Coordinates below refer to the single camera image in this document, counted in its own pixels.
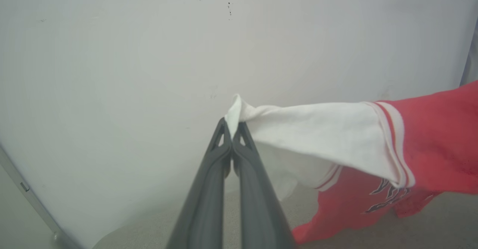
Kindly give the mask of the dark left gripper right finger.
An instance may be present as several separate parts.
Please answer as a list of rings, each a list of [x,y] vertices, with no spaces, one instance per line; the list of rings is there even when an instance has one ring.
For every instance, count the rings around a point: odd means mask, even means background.
[[[245,122],[233,137],[234,171],[240,182],[241,247],[296,249],[289,224]]]

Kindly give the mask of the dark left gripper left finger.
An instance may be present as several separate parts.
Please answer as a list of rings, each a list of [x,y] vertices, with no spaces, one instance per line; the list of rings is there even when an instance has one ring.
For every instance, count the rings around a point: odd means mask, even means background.
[[[223,247],[224,183],[231,160],[232,139],[225,118],[221,118],[170,235],[168,249]]]

